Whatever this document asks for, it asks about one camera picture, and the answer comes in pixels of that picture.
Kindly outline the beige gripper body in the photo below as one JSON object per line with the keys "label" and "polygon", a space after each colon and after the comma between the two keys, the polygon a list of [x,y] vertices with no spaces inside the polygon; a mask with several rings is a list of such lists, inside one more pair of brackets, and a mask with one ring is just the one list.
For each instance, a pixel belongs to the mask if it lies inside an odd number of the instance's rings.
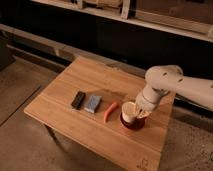
{"label": "beige gripper body", "polygon": [[166,90],[154,89],[148,84],[136,97],[136,109],[138,117],[149,116],[159,105],[161,99],[168,94]]}

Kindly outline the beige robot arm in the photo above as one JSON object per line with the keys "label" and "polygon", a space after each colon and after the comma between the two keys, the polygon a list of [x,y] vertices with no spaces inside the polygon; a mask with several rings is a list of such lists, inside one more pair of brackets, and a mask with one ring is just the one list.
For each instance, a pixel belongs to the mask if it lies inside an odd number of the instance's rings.
{"label": "beige robot arm", "polygon": [[149,68],[145,81],[146,85],[135,100],[139,118],[149,116],[169,92],[213,110],[213,80],[184,76],[179,66],[163,65]]}

